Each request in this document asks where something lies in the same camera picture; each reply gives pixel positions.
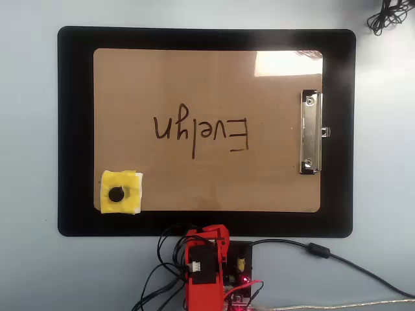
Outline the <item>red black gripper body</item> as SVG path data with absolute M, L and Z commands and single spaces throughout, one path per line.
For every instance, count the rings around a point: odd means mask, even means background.
M 229 249 L 230 242 L 226 241 L 223 238 L 208 238 L 208 239 L 201 239 L 201 238 L 190 238 L 186 242 L 185 252 L 187 259 L 190 259 L 190 249 L 195 246 L 211 246 L 215 253 L 217 254 L 218 261 L 227 261 L 228 258 L 228 249 Z

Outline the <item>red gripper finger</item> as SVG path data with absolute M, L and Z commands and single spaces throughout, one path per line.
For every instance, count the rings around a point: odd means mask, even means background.
M 209 225 L 203 228 L 203 235 L 210 240 L 229 240 L 230 234 L 225 225 Z
M 204 231 L 201 229 L 190 229 L 186 233 L 187 242 L 206 242 L 207 239 L 204 236 Z

